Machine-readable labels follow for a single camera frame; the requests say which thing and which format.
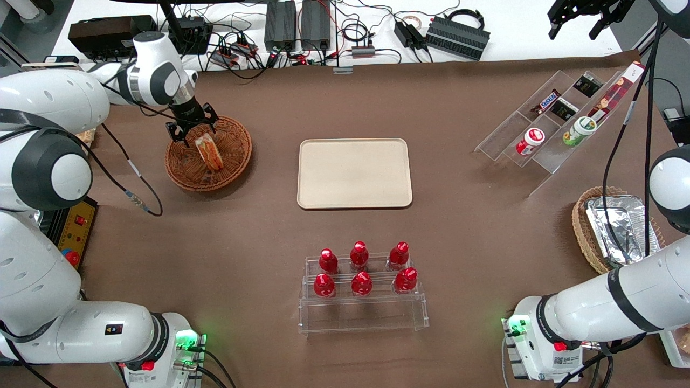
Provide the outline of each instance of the white container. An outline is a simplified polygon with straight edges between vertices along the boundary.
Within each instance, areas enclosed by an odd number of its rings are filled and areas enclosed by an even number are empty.
[[[568,132],[563,134],[563,142],[567,146],[577,146],[585,137],[593,134],[599,127],[591,117],[580,117],[575,120]]]
[[[530,128],[524,133],[524,137],[515,145],[515,150],[521,155],[529,155],[544,142],[546,135],[539,128]]]

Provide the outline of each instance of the green light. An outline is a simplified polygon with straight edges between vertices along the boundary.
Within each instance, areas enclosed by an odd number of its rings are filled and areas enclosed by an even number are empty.
[[[199,334],[192,329],[178,331],[175,336],[175,344],[182,349],[195,346],[198,340]]]
[[[529,325],[529,317],[522,314],[511,316],[508,319],[508,325],[510,326],[511,330],[524,333],[527,331],[527,326]]]

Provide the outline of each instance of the white table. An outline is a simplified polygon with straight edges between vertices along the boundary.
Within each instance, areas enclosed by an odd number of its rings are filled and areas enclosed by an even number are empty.
[[[362,0],[367,5],[391,5],[394,12],[402,10],[421,10],[429,14],[435,14],[445,10],[448,7],[457,5],[457,0],[378,0],[380,3],[375,3],[376,0]],[[549,39],[549,31],[551,25],[546,13],[553,4],[554,0],[530,0],[530,1],[505,1],[505,0],[461,0],[460,8],[469,8],[472,10],[479,10],[484,15],[484,22],[486,31],[491,33],[489,44],[484,51],[482,61],[505,61],[517,59],[539,59],[539,58],[556,58],[556,57],[601,57],[605,55],[620,52],[620,46],[615,40],[613,33],[609,30],[603,30],[599,37],[591,41],[588,33],[594,25],[598,17],[578,17],[568,23],[564,24],[561,31],[554,41]],[[350,5],[360,5],[358,0],[345,0]],[[302,0],[297,0],[297,11],[302,6]],[[183,6],[178,7],[177,14]],[[193,5],[194,9],[201,10],[205,8],[203,5]],[[384,16],[388,15],[384,22],[373,29],[376,33],[373,39],[373,45],[376,48],[392,48],[401,52],[403,63],[417,62],[412,51],[409,48],[403,48],[402,44],[393,32],[394,21],[392,16],[385,10],[374,8],[354,8],[345,4],[339,4],[338,9],[346,14],[357,13],[361,20],[368,26],[374,26]],[[260,14],[239,14],[236,16],[242,17],[252,23],[251,28],[246,30],[246,34],[252,38],[260,47],[259,53],[264,58],[267,57],[266,48],[264,47],[264,24],[266,5],[259,3],[255,6],[246,7],[238,3],[215,4],[209,7],[205,12],[205,17],[211,22],[230,23],[230,14],[235,12],[258,12]],[[53,55],[76,55],[83,59],[82,63],[90,63],[83,54],[81,54],[67,39],[70,24],[76,23],[80,20],[91,19],[95,17],[112,17],[123,15],[136,14],[150,14],[160,24],[164,20],[163,12],[157,5],[152,4],[132,4],[119,3],[110,0],[75,0],[72,10],[67,18],[65,26],[60,32],[60,36],[53,50]],[[422,35],[426,34],[428,25],[431,23],[431,18],[419,13],[410,13],[422,20]],[[343,14],[338,12],[338,24],[342,24],[345,19]],[[470,17],[459,16],[454,18],[454,21],[460,21],[469,25],[476,25],[476,21]],[[233,25],[237,28],[245,28],[248,24],[234,19]],[[230,28],[215,26],[215,32],[223,35],[230,31]],[[331,36],[335,36],[335,26],[331,32]],[[353,46],[353,43],[345,41],[339,36],[339,47],[343,51]],[[211,43],[217,43],[217,37],[211,38]],[[335,50],[335,41],[332,43],[332,50]],[[430,48],[434,61],[468,61],[468,59],[461,58],[450,53]],[[388,52],[389,55],[376,55],[373,58],[367,59],[353,59],[347,53],[342,54],[340,59],[341,66],[351,66],[359,64],[385,64],[395,63],[397,55],[394,52]],[[418,52],[422,61],[428,61],[428,56],[425,52]],[[319,55],[312,52],[311,58],[318,59]],[[201,70],[199,66],[206,66],[206,58],[196,55],[187,55],[183,59],[185,68]],[[328,64],[334,66],[336,61],[330,61]],[[240,66],[246,67],[244,58],[240,59]],[[216,65],[209,65],[209,70],[223,70],[222,67]]]

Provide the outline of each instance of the beige tray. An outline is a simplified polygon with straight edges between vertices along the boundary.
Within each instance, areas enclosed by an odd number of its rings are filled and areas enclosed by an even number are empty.
[[[310,139],[299,146],[302,208],[399,208],[412,203],[403,139]]]

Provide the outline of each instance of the red bottle cap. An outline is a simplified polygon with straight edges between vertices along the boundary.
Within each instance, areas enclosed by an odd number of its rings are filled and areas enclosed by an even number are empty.
[[[395,276],[395,289],[410,291],[417,286],[417,270],[414,267],[405,268]]]
[[[364,265],[369,260],[369,252],[366,250],[366,245],[358,241],[350,251],[350,260],[356,265]]]
[[[371,276],[366,272],[360,272],[352,279],[352,292],[355,295],[368,295],[372,288]]]
[[[566,345],[565,342],[557,342],[557,343],[553,344],[553,348],[556,351],[566,351],[566,350],[568,350],[568,345]]]
[[[331,296],[335,292],[335,282],[330,276],[320,273],[314,280],[314,292],[318,296]]]
[[[338,258],[330,249],[326,248],[321,251],[319,266],[327,273],[336,274],[338,272]]]
[[[405,241],[398,242],[395,248],[391,250],[388,259],[393,264],[404,265],[410,258],[409,249],[410,246]]]

